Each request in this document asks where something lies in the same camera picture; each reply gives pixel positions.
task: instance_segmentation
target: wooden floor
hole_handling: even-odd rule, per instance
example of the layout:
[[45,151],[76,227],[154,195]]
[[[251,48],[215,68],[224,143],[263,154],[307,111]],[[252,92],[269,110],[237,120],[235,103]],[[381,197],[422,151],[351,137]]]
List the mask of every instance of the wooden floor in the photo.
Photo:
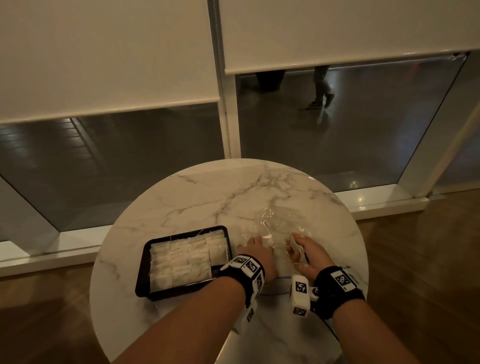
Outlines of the wooden floor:
[[[368,301],[423,363],[480,363],[480,190],[359,222]],[[90,322],[92,265],[0,279],[0,362],[107,363]]]

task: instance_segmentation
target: pants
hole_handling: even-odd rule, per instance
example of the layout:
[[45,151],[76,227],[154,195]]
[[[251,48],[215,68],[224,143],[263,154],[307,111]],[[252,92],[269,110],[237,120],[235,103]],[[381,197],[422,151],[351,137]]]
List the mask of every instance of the pants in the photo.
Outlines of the pants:
[[315,82],[315,102],[323,104],[324,95],[329,94],[332,91],[332,88],[325,81],[325,76],[328,71],[328,66],[317,66],[315,71],[313,71],[313,81]]

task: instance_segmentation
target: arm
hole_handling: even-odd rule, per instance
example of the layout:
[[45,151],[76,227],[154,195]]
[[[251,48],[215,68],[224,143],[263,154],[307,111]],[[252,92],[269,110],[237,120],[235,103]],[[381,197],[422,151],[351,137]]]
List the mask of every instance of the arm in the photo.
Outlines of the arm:
[[[260,236],[237,251],[262,263],[266,282],[276,278],[273,249],[263,247]],[[214,363],[244,306],[242,285],[217,278],[152,325],[114,363]]]
[[[287,252],[295,269],[309,281],[315,281],[321,270],[335,265],[326,250],[316,241],[300,234],[292,235],[305,250],[309,265],[299,263],[300,255],[294,253],[289,244]],[[332,319],[349,363],[419,363],[365,301],[345,302],[335,310]]]

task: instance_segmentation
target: black tray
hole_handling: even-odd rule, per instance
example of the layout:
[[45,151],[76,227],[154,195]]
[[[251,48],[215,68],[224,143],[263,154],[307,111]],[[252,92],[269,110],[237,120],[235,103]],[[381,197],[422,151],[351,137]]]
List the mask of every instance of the black tray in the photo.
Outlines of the black tray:
[[138,269],[137,284],[135,286],[135,294],[137,297],[146,297],[151,301],[163,300],[164,298],[170,298],[180,296],[182,294],[198,291],[200,288],[207,285],[208,282],[218,277],[220,268],[222,266],[212,266],[212,277],[197,283],[191,283],[184,286],[172,287],[162,291],[150,292],[150,246],[155,243],[170,242],[178,239],[192,238],[197,235],[203,235],[208,232],[223,230],[225,238],[227,239],[227,251],[228,260],[232,260],[232,248],[230,247],[230,239],[228,238],[228,231],[225,226],[213,226],[211,228],[200,229],[195,231],[184,232],[182,234],[176,234],[171,236],[165,236],[163,238],[152,239],[144,245],[144,251],[142,252],[142,260],[140,261],[140,268]]

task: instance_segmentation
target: dark pot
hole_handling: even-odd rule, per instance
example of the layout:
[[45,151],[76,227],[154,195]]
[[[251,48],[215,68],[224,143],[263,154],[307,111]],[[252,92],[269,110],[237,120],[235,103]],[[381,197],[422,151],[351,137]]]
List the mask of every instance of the dark pot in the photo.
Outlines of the dark pot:
[[272,92],[280,88],[285,70],[255,72],[257,80],[262,91]]

